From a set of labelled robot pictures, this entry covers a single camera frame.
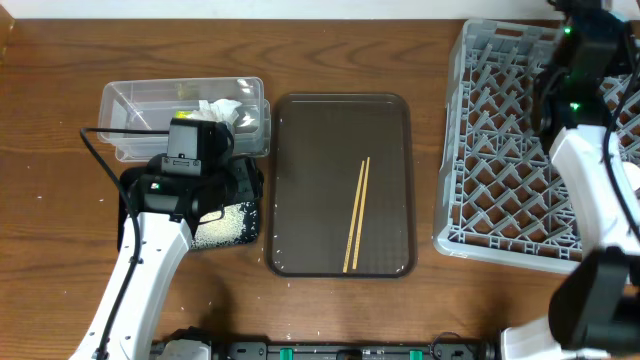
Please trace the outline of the white tissue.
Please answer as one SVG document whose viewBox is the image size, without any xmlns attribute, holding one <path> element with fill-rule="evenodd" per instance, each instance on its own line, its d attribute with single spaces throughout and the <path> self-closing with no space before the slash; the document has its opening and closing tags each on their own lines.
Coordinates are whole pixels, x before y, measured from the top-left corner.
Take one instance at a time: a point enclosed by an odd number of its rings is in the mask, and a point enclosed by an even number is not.
<svg viewBox="0 0 640 360">
<path fill-rule="evenodd" d="M 242 103 L 236 100 L 219 99 L 215 102 L 200 100 L 198 105 L 199 108 L 188 115 L 189 119 L 224 122 L 228 125 L 234 125 L 239 117 L 237 109 Z"/>
</svg>

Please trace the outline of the yellow green snack wrapper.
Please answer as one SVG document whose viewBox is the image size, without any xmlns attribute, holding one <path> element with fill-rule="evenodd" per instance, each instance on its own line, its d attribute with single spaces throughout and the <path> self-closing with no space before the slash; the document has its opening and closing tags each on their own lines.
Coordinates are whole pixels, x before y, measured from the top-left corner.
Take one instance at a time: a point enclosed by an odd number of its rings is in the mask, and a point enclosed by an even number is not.
<svg viewBox="0 0 640 360">
<path fill-rule="evenodd" d="M 193 119 L 193 112 L 192 111 L 177 111 L 173 118 L 176 119 Z"/>
</svg>

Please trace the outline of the white cup green inside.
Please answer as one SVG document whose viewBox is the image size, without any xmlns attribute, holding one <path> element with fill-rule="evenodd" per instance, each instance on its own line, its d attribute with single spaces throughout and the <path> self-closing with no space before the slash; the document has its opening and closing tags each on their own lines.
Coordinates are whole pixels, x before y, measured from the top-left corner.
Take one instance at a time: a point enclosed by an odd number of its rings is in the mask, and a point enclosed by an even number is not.
<svg viewBox="0 0 640 360">
<path fill-rule="evenodd" d="M 639 193 L 640 189 L 640 167 L 631 162 L 623 162 L 625 176 L 629 182 L 631 189 L 635 193 Z"/>
</svg>

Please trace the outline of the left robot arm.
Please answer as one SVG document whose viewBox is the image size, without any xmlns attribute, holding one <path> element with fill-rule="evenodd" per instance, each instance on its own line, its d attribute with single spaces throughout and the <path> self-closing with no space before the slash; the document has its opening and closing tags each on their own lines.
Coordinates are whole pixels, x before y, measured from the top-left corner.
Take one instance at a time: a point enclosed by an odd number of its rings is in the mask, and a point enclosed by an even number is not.
<svg viewBox="0 0 640 360">
<path fill-rule="evenodd" d="M 254 159 L 205 175 L 167 172 L 160 154 L 117 187 L 127 216 L 119 255 L 76 359 L 146 359 L 178 265 L 187 252 L 253 241 L 264 177 Z"/>
</svg>

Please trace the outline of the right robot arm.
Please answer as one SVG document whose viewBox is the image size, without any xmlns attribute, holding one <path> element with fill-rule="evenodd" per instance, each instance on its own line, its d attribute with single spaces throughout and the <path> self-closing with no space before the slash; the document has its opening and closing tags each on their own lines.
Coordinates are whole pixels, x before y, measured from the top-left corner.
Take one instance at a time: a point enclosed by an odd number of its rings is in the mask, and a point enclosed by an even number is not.
<svg viewBox="0 0 640 360">
<path fill-rule="evenodd" d="M 632 25 L 603 1 L 555 1 L 564 14 L 533 82 L 530 122 L 568 191 L 583 259 L 546 316 L 500 334 L 503 359 L 597 359 L 639 351 L 638 188 L 615 135 L 639 77 Z"/>
</svg>

